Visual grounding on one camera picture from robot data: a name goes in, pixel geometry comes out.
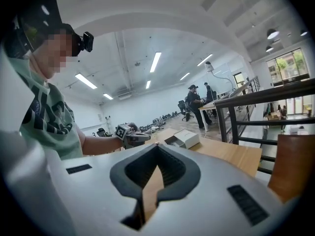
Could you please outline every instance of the white box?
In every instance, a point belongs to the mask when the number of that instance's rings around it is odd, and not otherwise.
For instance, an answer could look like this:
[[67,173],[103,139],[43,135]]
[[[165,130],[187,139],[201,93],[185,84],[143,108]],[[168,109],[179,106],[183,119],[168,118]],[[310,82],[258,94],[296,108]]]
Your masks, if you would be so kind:
[[182,141],[186,148],[191,148],[199,143],[199,135],[185,129],[175,133],[174,136]]

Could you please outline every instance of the green t-shirt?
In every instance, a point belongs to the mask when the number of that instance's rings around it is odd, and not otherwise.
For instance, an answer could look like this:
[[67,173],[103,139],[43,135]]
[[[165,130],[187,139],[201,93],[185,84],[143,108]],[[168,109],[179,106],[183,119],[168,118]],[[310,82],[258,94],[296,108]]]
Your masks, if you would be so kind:
[[56,150],[61,159],[81,157],[82,148],[74,126],[73,111],[65,103],[61,92],[31,71],[29,60],[9,60],[35,94],[20,128],[22,136],[34,138],[44,148]]

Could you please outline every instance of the floor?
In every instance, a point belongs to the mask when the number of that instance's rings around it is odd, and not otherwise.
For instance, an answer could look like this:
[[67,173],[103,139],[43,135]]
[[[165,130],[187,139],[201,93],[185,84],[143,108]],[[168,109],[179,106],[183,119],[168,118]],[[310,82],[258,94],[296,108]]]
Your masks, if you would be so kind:
[[210,119],[212,120],[212,122],[215,123],[215,125],[209,126],[209,130],[206,134],[204,129],[199,129],[198,122],[194,114],[192,113],[191,115],[193,117],[190,117],[189,121],[186,121],[185,119],[182,120],[182,118],[184,117],[183,115],[178,115],[176,117],[166,120],[164,129],[166,128],[173,128],[177,130],[186,129],[196,134],[199,134],[202,137],[221,141],[221,133],[219,130],[218,119],[214,119],[213,117],[210,117]]
[[[295,115],[295,116],[288,116],[288,119],[301,119],[301,118],[307,118],[306,115]],[[304,128],[308,131],[309,134],[314,134],[314,131],[312,129],[312,125],[314,124],[303,124],[299,126],[304,126]],[[285,127],[285,133],[284,134],[289,134],[291,125],[287,125]],[[280,126],[270,126],[268,129],[268,140],[278,140],[278,135],[281,133],[281,127]],[[262,148],[262,154],[265,156],[271,156],[271,157],[276,157],[277,155],[277,146],[274,145],[266,145],[263,144],[261,146]],[[268,169],[268,170],[273,170],[274,168],[274,162],[268,162],[268,161],[262,161],[260,163],[260,166],[262,168]]]

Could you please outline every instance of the small box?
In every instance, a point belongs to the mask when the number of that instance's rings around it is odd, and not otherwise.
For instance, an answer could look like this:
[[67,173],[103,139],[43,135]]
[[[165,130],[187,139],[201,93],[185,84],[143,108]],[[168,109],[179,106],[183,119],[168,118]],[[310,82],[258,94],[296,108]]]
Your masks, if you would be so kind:
[[170,138],[166,139],[165,142],[169,145],[174,145],[181,148],[191,148],[192,146],[199,143],[199,136],[188,130],[181,130],[175,133]]

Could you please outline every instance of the ceiling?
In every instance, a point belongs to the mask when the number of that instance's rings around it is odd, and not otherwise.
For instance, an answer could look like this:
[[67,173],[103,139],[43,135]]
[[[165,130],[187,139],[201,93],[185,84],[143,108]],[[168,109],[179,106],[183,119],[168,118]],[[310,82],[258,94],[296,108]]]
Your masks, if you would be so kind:
[[[61,13],[87,1],[90,0],[57,0]],[[240,41],[252,61],[267,54],[265,48],[271,44],[266,37],[269,28],[280,31],[277,38],[281,41],[274,45],[274,51],[308,37],[300,36],[299,31],[305,26],[286,0],[174,1],[202,9],[206,16],[222,22],[221,28],[226,28]],[[188,31],[136,27],[97,36],[93,51],[81,52],[78,57],[80,62],[69,63],[52,81],[64,93],[96,103],[108,101],[103,93],[117,99],[126,92],[139,94],[185,82],[179,79],[187,72],[191,73],[189,76],[198,73],[196,65],[209,53],[213,53],[211,59],[215,59],[230,50],[229,46]],[[162,52],[162,55],[155,72],[150,74],[155,52]],[[92,90],[78,81],[74,77],[78,72],[94,83],[97,89]],[[145,90],[148,80],[151,80],[151,86]]]

